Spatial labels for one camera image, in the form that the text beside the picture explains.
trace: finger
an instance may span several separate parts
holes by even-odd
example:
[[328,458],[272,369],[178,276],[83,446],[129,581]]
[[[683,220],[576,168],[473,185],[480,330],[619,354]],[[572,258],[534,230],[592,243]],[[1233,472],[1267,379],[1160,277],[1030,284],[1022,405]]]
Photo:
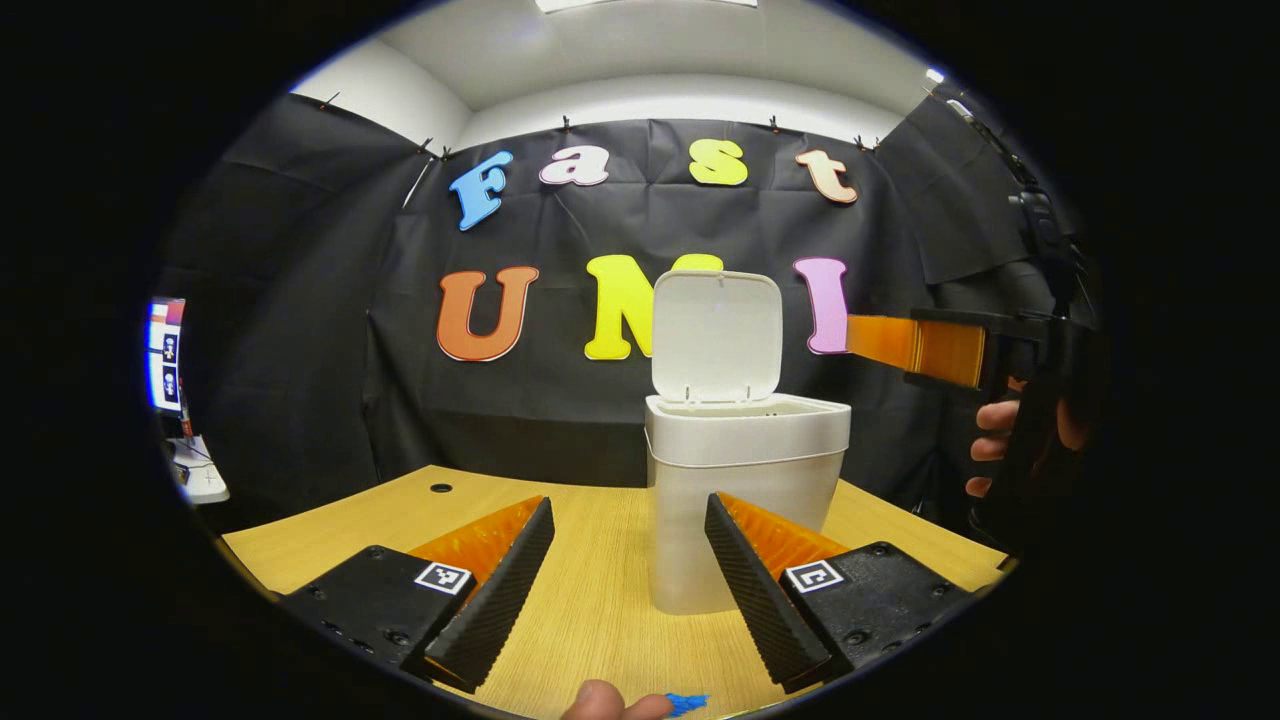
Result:
[[676,711],[666,696],[646,694],[622,712],[622,720],[662,720]]
[[1018,419],[1018,406],[1020,400],[1006,400],[992,402],[978,409],[978,427],[984,430],[1011,430],[1014,420]]
[[626,703],[622,693],[604,680],[588,680],[577,691],[573,705],[561,720],[618,720]]
[[1007,451],[1009,436],[980,437],[973,441],[973,446],[969,447],[969,457],[978,462],[991,462],[1004,459]]
[[969,478],[969,482],[964,484],[964,491],[973,497],[986,497],[988,489],[991,489],[991,478]]
[[1080,450],[1084,447],[1084,441],[1089,438],[1088,427],[1071,418],[1066,409],[1066,400],[1057,401],[1057,438],[1071,450]]

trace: open lid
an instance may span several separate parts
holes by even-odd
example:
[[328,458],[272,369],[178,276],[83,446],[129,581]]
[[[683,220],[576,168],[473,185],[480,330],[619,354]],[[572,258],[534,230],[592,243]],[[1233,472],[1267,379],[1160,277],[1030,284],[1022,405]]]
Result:
[[653,387],[664,400],[768,397],[782,369],[782,292],[764,275],[671,270],[653,287]]

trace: monitor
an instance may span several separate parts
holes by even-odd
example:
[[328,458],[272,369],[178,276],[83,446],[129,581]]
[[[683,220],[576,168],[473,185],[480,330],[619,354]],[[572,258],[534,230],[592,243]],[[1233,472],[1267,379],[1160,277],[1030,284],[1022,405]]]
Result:
[[187,302],[175,297],[151,299],[147,324],[147,378],[151,406],[161,415],[182,418],[178,396],[178,356],[182,334],[182,311]]

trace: table surface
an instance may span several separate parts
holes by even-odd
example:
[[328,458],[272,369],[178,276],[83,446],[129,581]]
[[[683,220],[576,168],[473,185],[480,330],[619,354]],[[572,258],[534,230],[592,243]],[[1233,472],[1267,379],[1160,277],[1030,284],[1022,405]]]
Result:
[[[433,492],[435,483],[453,489]],[[698,720],[792,697],[769,682],[736,610],[675,616],[649,602],[648,493],[428,466],[224,539],[264,585],[288,593],[362,547],[408,551],[485,514],[545,495],[552,498],[556,539],[474,700],[517,715],[556,719],[582,680],[600,678],[616,684],[627,702],[648,693],[709,694],[705,708],[686,715]],[[1002,575],[996,568],[1004,553],[845,482],[838,483],[823,534],[847,547],[893,543],[968,591]]]

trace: white device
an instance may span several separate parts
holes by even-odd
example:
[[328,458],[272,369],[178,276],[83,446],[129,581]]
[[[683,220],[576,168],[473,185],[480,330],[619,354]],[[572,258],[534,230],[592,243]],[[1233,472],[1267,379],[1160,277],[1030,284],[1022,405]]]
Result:
[[195,436],[192,438],[170,438],[175,452],[173,461],[188,468],[187,484],[182,487],[183,493],[192,505],[206,505],[221,502],[230,497],[227,482],[214,465],[214,459],[209,455],[205,438]]
[[654,283],[645,398],[653,496],[650,591],[671,615],[733,610],[707,541],[723,491],[822,532],[849,448],[850,406],[773,392],[782,293],[764,275],[672,270]]

